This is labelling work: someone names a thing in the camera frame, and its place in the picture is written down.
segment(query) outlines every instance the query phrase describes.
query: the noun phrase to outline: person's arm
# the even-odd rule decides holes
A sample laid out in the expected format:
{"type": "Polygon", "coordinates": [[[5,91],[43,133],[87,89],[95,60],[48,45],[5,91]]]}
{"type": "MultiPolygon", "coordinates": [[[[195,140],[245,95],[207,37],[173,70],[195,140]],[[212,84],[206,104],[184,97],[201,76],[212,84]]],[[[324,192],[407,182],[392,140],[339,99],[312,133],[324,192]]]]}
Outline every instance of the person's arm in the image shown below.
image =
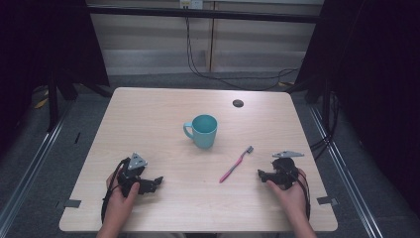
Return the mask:
{"type": "MultiPolygon", "coordinates": [[[[110,175],[106,180],[107,187],[111,182],[111,177],[112,175],[110,175]]],[[[109,198],[104,222],[96,235],[96,238],[118,237],[118,234],[133,210],[133,205],[136,200],[140,184],[138,182],[134,183],[127,197],[123,196],[123,192],[118,186],[116,179],[114,180],[112,187],[116,188],[113,189],[111,197],[109,198]]]]}
{"type": "MultiPolygon", "coordinates": [[[[306,174],[301,169],[299,169],[299,172],[306,177],[306,174]]],[[[302,175],[299,175],[298,179],[306,186],[306,182],[302,175]]],[[[266,183],[280,201],[296,238],[316,237],[306,216],[306,200],[302,187],[296,182],[288,190],[281,190],[280,187],[271,180],[268,180],[266,183]]]]}

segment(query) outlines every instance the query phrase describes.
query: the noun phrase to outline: wooden table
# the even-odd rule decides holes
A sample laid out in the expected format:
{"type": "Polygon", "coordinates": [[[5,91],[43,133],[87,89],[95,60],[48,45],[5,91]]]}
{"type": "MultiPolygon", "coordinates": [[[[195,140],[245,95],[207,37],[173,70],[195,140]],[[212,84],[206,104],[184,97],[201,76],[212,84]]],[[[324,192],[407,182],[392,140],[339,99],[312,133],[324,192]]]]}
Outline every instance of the wooden table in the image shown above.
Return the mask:
{"type": "Polygon", "coordinates": [[[293,160],[307,174],[314,230],[335,230],[331,205],[317,202],[327,194],[289,94],[118,88],[70,197],[81,200],[80,206],[66,208],[59,227],[99,230],[105,180],[121,160],[138,152],[149,162],[142,178],[164,179],[155,193],[138,196],[124,231],[289,231],[279,202],[257,173],[274,172],[271,155],[284,150],[305,155],[293,160]],[[236,99],[244,106],[235,107],[236,99]],[[195,147],[182,130],[184,122],[199,114],[211,114],[219,123],[209,150],[195,147]],[[248,146],[254,151],[219,183],[248,146]]]}

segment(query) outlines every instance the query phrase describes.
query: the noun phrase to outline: wire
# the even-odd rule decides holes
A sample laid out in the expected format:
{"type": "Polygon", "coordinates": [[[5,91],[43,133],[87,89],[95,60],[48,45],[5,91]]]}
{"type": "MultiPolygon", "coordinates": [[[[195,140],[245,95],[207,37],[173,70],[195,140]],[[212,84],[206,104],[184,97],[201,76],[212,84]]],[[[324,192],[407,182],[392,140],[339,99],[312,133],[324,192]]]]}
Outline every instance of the wire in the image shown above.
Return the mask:
{"type": "Polygon", "coordinates": [[[295,179],[300,187],[302,188],[303,191],[303,195],[305,196],[305,210],[306,210],[306,216],[309,220],[310,216],[311,216],[311,195],[309,192],[309,184],[308,184],[308,180],[306,179],[306,177],[303,175],[303,173],[301,173],[299,170],[297,170],[298,176],[294,176],[291,172],[289,172],[284,166],[279,165],[281,167],[282,170],[284,170],[284,172],[288,175],[291,176],[293,179],[295,179]],[[302,181],[300,181],[299,179],[299,175],[301,175],[303,177],[303,179],[305,179],[305,184],[306,184],[306,189],[305,189],[305,185],[302,183],[302,181]]]}
{"type": "Polygon", "coordinates": [[[331,129],[327,128],[327,133],[328,134],[324,138],[322,138],[320,141],[318,141],[317,143],[315,143],[314,145],[312,145],[310,147],[312,152],[314,152],[314,151],[316,151],[320,148],[323,148],[321,150],[321,152],[318,154],[318,156],[316,156],[314,158],[315,161],[317,161],[321,157],[321,155],[325,152],[325,150],[330,146],[330,144],[333,140],[334,133],[335,133],[336,128],[337,128],[340,105],[339,105],[339,101],[338,101],[337,96],[336,96],[334,91],[331,91],[331,95],[333,97],[333,103],[330,106],[330,108],[331,108],[331,110],[333,111],[333,114],[334,114],[333,115],[334,122],[333,122],[333,126],[332,126],[331,129]]]}
{"type": "Polygon", "coordinates": [[[283,70],[281,70],[276,76],[267,76],[267,77],[252,77],[252,76],[245,76],[245,77],[214,77],[214,76],[209,76],[209,75],[204,75],[202,74],[197,67],[195,66],[195,62],[194,62],[194,58],[192,56],[192,46],[191,46],[191,38],[190,38],[190,30],[189,30],[189,18],[185,18],[185,24],[186,24],[186,38],[187,38],[187,58],[188,58],[188,67],[189,69],[197,76],[206,78],[206,79],[211,79],[211,80],[219,80],[221,82],[224,82],[230,86],[239,88],[239,89],[243,89],[243,90],[254,90],[254,91],[265,91],[265,90],[269,90],[272,89],[276,86],[278,86],[278,84],[280,83],[280,79],[283,76],[286,76],[288,74],[293,73],[294,71],[299,70],[299,68],[285,68],[283,70]],[[264,88],[258,88],[258,89],[249,89],[249,88],[245,88],[245,87],[241,87],[239,85],[233,84],[231,82],[228,82],[226,80],[232,80],[232,79],[276,79],[275,83],[273,83],[270,86],[264,87],[264,88]]]}

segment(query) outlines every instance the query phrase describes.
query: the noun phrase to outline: robotic hand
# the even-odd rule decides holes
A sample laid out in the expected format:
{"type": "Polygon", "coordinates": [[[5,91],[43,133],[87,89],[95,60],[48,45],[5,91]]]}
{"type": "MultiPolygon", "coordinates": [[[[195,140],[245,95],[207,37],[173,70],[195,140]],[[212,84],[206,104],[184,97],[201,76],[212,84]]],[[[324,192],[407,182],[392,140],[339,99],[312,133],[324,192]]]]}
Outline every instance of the robotic hand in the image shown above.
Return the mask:
{"type": "Polygon", "coordinates": [[[133,153],[132,158],[127,158],[120,162],[112,176],[105,197],[103,198],[101,210],[102,222],[105,218],[109,198],[111,197],[112,190],[114,189],[114,187],[112,187],[112,184],[114,183],[114,179],[117,175],[118,186],[121,188],[122,193],[125,197],[128,196],[130,189],[135,182],[140,183],[139,194],[145,194],[147,192],[156,191],[158,186],[161,184],[163,177],[156,178],[155,180],[141,179],[140,175],[145,170],[147,164],[148,162],[143,160],[137,153],[133,153]]]}
{"type": "Polygon", "coordinates": [[[155,180],[141,179],[140,175],[145,170],[147,164],[148,162],[136,153],[133,153],[131,159],[124,161],[123,169],[118,174],[118,185],[121,187],[125,197],[127,197],[135,182],[140,183],[139,194],[155,192],[161,184],[163,177],[156,178],[155,180]]]}

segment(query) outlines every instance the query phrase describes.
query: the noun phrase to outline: black curtain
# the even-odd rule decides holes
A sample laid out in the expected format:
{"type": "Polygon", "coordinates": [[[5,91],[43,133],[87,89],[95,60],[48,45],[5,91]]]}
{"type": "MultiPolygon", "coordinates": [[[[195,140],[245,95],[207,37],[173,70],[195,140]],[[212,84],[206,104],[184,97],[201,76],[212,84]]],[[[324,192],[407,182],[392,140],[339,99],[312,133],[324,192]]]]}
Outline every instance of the black curtain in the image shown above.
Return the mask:
{"type": "Polygon", "coordinates": [[[50,77],[109,85],[84,0],[0,3],[0,145],[2,151],[28,109],[34,88],[50,77]],[[78,75],[74,78],[65,71],[78,75]]]}
{"type": "Polygon", "coordinates": [[[326,0],[321,17],[296,83],[318,75],[309,101],[337,92],[366,150],[420,215],[420,2],[326,0]]]}

